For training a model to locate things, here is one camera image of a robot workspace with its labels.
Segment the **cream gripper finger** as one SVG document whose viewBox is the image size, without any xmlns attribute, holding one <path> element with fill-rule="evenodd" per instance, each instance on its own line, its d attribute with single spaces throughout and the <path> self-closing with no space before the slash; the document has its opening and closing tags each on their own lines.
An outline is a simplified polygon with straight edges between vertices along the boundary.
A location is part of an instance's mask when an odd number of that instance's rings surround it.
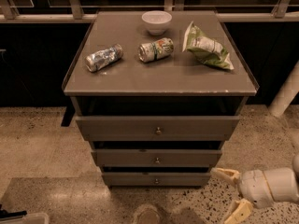
<svg viewBox="0 0 299 224">
<path fill-rule="evenodd" d="M 229 185 L 236 187 L 240 173 L 233 169 L 212 168 L 211 173 L 217 178 L 227 182 Z"/>
<path fill-rule="evenodd" d="M 226 215 L 223 217 L 223 224 L 240 224 L 248 218 L 253 210 L 253 204 L 246 199 L 232 201 Z"/>
</svg>

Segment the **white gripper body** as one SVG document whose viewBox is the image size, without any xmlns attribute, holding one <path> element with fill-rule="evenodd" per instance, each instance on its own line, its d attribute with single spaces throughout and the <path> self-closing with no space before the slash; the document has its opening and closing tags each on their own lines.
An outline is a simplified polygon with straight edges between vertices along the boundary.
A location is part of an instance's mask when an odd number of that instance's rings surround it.
<svg viewBox="0 0 299 224">
<path fill-rule="evenodd" d="M 247 171 L 240 176 L 237 187 L 241 196 L 258 209 L 274 203 L 299 204 L 297 176 L 290 168 Z"/>
</svg>

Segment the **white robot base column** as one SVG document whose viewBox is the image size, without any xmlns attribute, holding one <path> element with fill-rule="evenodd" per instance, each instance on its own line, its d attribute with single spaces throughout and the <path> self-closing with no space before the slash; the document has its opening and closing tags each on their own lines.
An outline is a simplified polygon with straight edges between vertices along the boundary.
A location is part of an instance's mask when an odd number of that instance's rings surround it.
<svg viewBox="0 0 299 224">
<path fill-rule="evenodd" d="M 281 117 L 299 92 L 299 61 L 292 69 L 287 79 L 281 86 L 271 105 L 269 112 L 274 117 Z"/>
</svg>

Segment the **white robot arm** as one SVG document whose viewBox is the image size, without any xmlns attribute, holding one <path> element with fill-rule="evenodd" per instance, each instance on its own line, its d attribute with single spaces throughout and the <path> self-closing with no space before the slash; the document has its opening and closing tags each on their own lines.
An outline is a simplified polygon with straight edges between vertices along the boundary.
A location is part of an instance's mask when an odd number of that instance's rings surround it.
<svg viewBox="0 0 299 224">
<path fill-rule="evenodd" d="M 213 168 L 211 173 L 237 188 L 241 199 L 231 202 L 221 224 L 240 224 L 254 208 L 272 207 L 274 203 L 299 204 L 299 155 L 292 168 L 251 170 L 239 173 L 233 169 Z"/>
</svg>

